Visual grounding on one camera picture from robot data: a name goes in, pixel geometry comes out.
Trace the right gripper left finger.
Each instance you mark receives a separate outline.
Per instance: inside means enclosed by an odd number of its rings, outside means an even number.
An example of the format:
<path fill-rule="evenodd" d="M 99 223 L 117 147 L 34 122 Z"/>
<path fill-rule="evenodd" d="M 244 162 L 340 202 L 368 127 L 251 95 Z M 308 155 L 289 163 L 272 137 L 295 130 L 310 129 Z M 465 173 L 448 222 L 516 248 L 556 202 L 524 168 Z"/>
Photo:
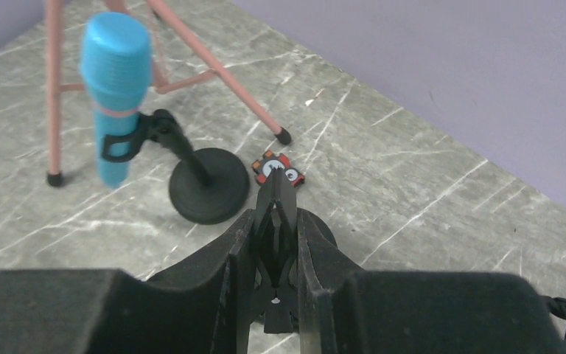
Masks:
<path fill-rule="evenodd" d="M 253 221 L 244 212 L 148 281 L 120 269 L 0 270 L 0 353 L 246 353 Z"/>

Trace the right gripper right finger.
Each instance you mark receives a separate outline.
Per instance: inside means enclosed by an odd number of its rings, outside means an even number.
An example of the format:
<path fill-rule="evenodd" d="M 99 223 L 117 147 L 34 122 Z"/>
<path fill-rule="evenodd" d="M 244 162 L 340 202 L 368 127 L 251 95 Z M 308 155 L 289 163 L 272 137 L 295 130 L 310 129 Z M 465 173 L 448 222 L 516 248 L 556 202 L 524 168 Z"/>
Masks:
<path fill-rule="evenodd" d="M 542 297 L 514 274 L 367 271 L 300 209 L 303 353 L 566 353 Z"/>

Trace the blue microphone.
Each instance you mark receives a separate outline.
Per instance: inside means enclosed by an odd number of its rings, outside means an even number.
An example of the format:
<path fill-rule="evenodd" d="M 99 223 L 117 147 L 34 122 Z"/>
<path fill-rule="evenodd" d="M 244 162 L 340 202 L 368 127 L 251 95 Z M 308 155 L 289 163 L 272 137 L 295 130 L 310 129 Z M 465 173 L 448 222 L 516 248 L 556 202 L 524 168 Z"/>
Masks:
<path fill-rule="evenodd" d="M 106 11 L 89 18 L 80 51 L 80 75 L 92 103 L 97 172 L 116 189 L 129 162 L 102 157 L 105 137 L 136 130 L 139 106 L 153 80 L 150 37 L 144 25 L 124 13 Z"/>

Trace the black round-base mic stand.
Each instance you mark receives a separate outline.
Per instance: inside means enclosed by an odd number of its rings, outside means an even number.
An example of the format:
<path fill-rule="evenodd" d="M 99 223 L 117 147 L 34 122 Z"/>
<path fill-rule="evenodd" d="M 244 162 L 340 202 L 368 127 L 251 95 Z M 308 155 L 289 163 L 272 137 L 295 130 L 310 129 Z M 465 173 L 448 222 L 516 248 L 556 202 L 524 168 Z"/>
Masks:
<path fill-rule="evenodd" d="M 179 159 L 169 179 L 169 197 L 182 217 L 212 225 L 227 221 L 242 209 L 251 183 L 239 157 L 217 147 L 194 149 L 168 110 L 157 109 L 151 115 L 138 113 L 136 122 L 131 133 L 102 136 L 102 159 L 128 162 L 144 142 L 156 142 Z"/>

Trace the black tall mic stand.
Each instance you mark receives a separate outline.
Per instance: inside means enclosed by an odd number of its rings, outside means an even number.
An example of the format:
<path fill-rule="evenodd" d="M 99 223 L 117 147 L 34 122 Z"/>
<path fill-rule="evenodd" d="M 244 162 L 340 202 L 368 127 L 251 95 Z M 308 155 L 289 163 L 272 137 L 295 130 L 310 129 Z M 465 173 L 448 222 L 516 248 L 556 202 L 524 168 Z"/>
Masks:
<path fill-rule="evenodd" d="M 335 339 L 332 298 L 348 258 L 326 223 L 297 206 L 283 170 L 273 170 L 259 190 L 250 239 L 256 286 L 249 318 L 261 319 L 269 334 L 297 329 L 305 339 Z"/>

